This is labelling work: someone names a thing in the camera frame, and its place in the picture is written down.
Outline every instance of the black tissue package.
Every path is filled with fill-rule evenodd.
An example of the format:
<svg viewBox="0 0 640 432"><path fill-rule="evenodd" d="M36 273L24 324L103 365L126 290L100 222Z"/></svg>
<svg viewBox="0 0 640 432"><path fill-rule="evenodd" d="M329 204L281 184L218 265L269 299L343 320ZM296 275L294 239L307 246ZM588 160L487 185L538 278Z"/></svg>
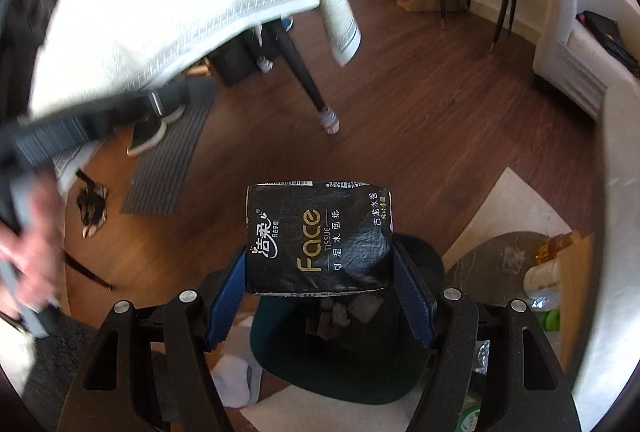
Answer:
<svg viewBox="0 0 640 432"><path fill-rule="evenodd" d="M246 290L320 297L390 287L391 195L354 182L249 187Z"/></svg>

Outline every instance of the dark brown floor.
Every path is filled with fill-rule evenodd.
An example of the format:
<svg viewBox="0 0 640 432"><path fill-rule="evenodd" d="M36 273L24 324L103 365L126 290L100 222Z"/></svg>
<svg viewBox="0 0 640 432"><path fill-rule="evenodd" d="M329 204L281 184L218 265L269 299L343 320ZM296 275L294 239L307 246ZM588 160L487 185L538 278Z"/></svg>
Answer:
<svg viewBox="0 0 640 432"><path fill-rule="evenodd" d="M557 94L532 88L534 47L494 25L450 14L410 14L394 0L351 0L362 30L354 60L332 59L318 14L296 17L300 53L340 116L337 136L316 114L284 62L222 90L188 172L177 214L120 215L135 161L128 134L108 142L87 172L110 189L109 219L82 240L67 208L66 248L112 282L109 293L68 273L73 314L98 326L117 300L164 303L222 268L245 238L246 187L293 179L358 180L393 193L396 231L443 254L505 167L568 222L591 230L593 123ZM75 199L77 186L70 194Z"/></svg>

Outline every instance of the gray striped mat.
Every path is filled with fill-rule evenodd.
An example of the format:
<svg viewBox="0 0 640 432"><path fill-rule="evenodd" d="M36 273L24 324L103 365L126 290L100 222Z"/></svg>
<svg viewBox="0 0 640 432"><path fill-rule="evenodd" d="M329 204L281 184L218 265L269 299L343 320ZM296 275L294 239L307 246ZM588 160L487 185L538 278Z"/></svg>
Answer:
<svg viewBox="0 0 640 432"><path fill-rule="evenodd" d="M211 105L187 106L180 119L167 127L158 146L139 157L121 213L171 215L175 211Z"/></svg>

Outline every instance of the white rug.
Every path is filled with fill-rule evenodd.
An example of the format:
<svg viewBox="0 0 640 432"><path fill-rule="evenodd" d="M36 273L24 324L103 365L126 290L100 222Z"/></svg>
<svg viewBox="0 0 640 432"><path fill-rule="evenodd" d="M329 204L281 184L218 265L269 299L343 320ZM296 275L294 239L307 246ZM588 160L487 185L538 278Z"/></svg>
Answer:
<svg viewBox="0 0 640 432"><path fill-rule="evenodd" d="M505 168L471 222L444 254L449 270L468 251L512 231L535 231L555 236L571 228L549 204L510 168Z"/></svg>
<svg viewBox="0 0 640 432"><path fill-rule="evenodd" d="M442 258L451 268L466 252L511 231L558 235L571 231L556 211L510 168L494 184L471 222ZM401 401L370 406L318 396L289 386L241 410L260 432L404 432Z"/></svg>

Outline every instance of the blue gripper pad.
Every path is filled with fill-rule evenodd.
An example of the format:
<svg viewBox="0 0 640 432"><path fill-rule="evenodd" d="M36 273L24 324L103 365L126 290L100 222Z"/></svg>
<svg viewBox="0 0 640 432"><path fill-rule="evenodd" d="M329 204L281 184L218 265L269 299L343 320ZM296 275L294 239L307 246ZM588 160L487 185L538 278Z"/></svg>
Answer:
<svg viewBox="0 0 640 432"><path fill-rule="evenodd" d="M207 347L211 350L215 349L220 342L226 340L226 335L228 335L229 329L234 323L234 318L245 291L245 261L246 253L242 250L231 269L228 270L224 284L211 304L209 329L207 329Z"/></svg>
<svg viewBox="0 0 640 432"><path fill-rule="evenodd" d="M396 245L392 247L393 259L394 259L394 288L398 295L398 300L402 305L404 314L411 332L414 338L420 340L426 348L430 348L436 338L436 333L433 330L431 309L435 307L434 299L431 298L431 303L428 301L428 296L425 295L423 289L430 292L422 280L419 277L420 273L413 264L409 264Z"/></svg>

